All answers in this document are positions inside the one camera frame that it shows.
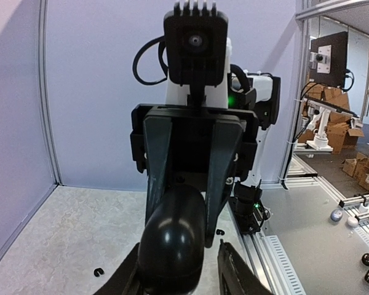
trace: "ceiling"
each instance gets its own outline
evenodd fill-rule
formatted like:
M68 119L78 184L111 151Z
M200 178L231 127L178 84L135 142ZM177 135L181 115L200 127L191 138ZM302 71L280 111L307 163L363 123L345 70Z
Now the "ceiling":
M369 34L369 5L327 14L326 16Z

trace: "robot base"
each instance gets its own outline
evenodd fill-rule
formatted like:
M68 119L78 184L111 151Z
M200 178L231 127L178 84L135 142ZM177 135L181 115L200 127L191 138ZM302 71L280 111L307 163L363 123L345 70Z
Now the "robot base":
M306 141L306 144L310 146L311 148L315 149L316 151L325 151L325 152L332 152L333 147L326 145L325 147L320 147L315 144L314 140L308 140Z

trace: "camera lens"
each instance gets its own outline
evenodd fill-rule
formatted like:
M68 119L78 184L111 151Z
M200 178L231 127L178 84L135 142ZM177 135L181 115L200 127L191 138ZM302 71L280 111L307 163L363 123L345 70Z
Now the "camera lens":
M200 35L192 35L189 38L189 43L191 46L200 47L203 43L203 40Z

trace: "screw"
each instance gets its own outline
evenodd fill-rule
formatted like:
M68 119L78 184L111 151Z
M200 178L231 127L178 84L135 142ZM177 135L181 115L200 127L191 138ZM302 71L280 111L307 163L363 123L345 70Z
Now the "screw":
M227 184L228 186L232 185L233 183L234 183L234 178L233 178L233 177L229 177L229 178L227 178L227 180L226 180L226 184Z

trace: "small black clip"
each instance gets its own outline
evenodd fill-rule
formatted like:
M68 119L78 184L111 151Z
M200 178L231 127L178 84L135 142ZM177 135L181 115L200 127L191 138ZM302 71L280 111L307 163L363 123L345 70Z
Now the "small black clip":
M104 274L104 270L100 267L94 270L94 276L96 278L98 278L100 275L103 275L103 274Z
M226 233L225 233L225 231L223 231L222 229L217 229L217 230L216 230L216 234L217 234L217 235L225 235Z

